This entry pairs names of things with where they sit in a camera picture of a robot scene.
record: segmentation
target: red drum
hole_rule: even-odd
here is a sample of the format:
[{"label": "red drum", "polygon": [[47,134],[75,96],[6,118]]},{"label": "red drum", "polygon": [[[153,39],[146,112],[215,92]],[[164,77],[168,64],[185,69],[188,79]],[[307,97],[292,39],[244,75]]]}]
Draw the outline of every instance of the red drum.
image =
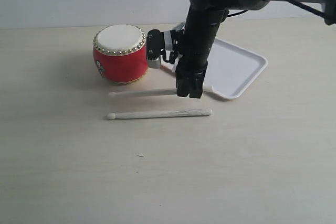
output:
[{"label": "red drum", "polygon": [[145,75],[146,35],[131,25],[109,26],[93,40],[93,58],[102,77],[126,84]]}]

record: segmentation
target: white tray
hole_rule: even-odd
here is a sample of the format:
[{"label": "white tray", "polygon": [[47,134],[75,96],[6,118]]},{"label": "white tray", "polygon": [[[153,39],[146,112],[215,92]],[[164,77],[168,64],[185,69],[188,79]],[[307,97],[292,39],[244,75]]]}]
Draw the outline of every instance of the white tray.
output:
[{"label": "white tray", "polygon": [[[173,65],[162,61],[162,66],[174,74]],[[204,85],[212,86],[221,98],[232,100],[240,97],[266,67],[267,59],[263,56],[215,39]]]}]

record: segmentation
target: wooden table surface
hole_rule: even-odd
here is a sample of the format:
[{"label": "wooden table surface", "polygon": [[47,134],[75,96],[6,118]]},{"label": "wooden table surface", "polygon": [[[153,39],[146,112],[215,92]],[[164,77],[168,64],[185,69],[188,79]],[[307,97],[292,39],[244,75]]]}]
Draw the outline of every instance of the wooden table surface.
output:
[{"label": "wooden table surface", "polygon": [[[169,30],[173,25],[146,25]],[[225,22],[218,37],[269,65],[237,100],[110,91],[100,27],[0,30],[0,223],[317,224],[336,220],[336,30],[317,18]],[[209,118],[104,121],[213,109]]]}]

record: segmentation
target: drumstick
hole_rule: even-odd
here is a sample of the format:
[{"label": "drumstick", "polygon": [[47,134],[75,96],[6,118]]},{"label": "drumstick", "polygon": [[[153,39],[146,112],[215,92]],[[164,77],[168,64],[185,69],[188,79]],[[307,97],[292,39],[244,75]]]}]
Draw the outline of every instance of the drumstick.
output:
[{"label": "drumstick", "polygon": [[115,119],[145,119],[145,118],[180,118],[187,116],[210,116],[212,110],[176,110],[176,111],[149,111],[149,112],[128,112],[110,113],[108,120]]},{"label": "drumstick", "polygon": [[[204,93],[212,93],[213,88],[211,86],[204,87]],[[125,92],[110,92],[109,96],[112,98],[118,97],[155,97],[160,95],[174,95],[177,94],[176,88],[171,89],[151,89],[151,90],[141,90],[141,91],[125,91]]]}]

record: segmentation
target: white wall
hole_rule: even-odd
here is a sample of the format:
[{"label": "white wall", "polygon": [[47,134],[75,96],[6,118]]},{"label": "white wall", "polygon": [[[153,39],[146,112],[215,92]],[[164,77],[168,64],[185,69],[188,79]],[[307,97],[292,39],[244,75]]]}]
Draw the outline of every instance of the white wall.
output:
[{"label": "white wall", "polygon": [[[148,24],[184,21],[188,0],[0,0],[0,28]],[[309,16],[287,3],[271,3],[235,19]]]}]

